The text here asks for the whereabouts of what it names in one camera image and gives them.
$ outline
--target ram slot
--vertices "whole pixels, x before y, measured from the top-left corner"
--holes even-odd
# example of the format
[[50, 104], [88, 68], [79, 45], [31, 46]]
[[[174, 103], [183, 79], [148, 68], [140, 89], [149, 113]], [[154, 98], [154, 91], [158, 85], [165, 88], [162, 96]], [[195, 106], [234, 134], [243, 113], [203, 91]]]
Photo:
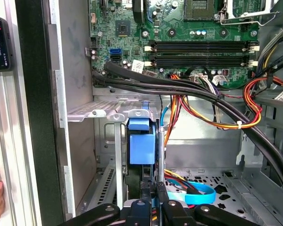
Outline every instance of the ram slot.
[[248, 56], [156, 56], [152, 62], [157, 67], [177, 68], [191, 65], [242, 67], [248, 66]]
[[251, 51], [258, 44], [249, 41], [150, 41], [151, 51], [157, 53], [237, 53]]

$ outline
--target motherboard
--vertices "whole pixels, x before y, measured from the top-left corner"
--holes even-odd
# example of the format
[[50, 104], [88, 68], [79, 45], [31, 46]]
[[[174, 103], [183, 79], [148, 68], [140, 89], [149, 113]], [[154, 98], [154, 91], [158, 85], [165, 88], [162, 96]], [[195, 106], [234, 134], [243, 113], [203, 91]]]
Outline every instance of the motherboard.
[[[258, 51], [254, 18], [221, 25], [224, 0], [89, 0], [92, 67], [112, 61], [159, 78], [222, 75], [220, 85], [246, 82]], [[257, 12], [261, 0], [232, 0], [234, 15]]]

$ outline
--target phone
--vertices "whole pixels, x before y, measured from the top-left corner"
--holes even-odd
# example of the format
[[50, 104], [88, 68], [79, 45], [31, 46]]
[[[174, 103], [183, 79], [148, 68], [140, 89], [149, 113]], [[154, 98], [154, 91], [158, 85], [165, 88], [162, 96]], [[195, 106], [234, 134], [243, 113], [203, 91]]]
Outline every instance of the phone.
[[6, 20], [0, 18], [0, 72], [11, 71], [13, 69], [12, 56], [8, 23]]

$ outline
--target cable clip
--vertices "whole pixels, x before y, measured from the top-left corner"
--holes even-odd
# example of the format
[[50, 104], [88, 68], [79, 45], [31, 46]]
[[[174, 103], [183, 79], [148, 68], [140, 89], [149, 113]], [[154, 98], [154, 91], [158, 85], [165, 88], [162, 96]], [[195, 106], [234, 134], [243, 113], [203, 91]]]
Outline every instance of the cable clip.
[[238, 129], [241, 129], [242, 121], [237, 121]]
[[267, 81], [266, 81], [266, 87], [269, 89], [270, 86], [273, 84], [274, 81], [274, 75], [272, 73], [267, 73]]
[[212, 103], [212, 105], [215, 105], [218, 101], [220, 101], [223, 98], [222, 94], [219, 94], [217, 96], [217, 99]]

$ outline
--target green circuit board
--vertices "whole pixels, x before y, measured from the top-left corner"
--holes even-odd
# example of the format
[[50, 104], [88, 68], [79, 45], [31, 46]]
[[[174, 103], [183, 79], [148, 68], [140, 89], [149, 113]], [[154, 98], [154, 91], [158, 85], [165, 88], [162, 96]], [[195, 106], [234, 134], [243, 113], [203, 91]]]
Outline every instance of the green circuit board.
[[[207, 9], [206, 18], [189, 16], [185, 18], [185, 5], [193, 1], [194, 8]], [[155, 41], [257, 41], [258, 25], [220, 25], [214, 20], [218, 13], [218, 7], [223, 0], [148, 0], [147, 14], [144, 24], [137, 24], [134, 21], [132, 0], [89, 0], [90, 15], [90, 37], [92, 39], [91, 49], [97, 45], [96, 58], [92, 60], [93, 68], [102, 70], [104, 64], [110, 61], [109, 50], [118, 48], [122, 50], [119, 65], [125, 60], [132, 64], [133, 60], [149, 61], [149, 52], [144, 50], [149, 45], [149, 40]], [[241, 15], [244, 12], [260, 11], [261, 0], [233, 0], [234, 15]], [[170, 37], [170, 29], [175, 30], [175, 35]], [[198, 35], [197, 32], [205, 31], [205, 34]], [[213, 53], [216, 56], [239, 56], [245, 53]], [[254, 59], [254, 53], [248, 53]], [[144, 67], [156, 73], [154, 76], [165, 78], [170, 73], [185, 72], [193, 65], [180, 66], [178, 68]], [[227, 82], [223, 85], [228, 88], [238, 87], [247, 80], [249, 67], [208, 67], [209, 70], [220, 72], [226, 70]], [[201, 69], [195, 70], [194, 74], [200, 74]]]

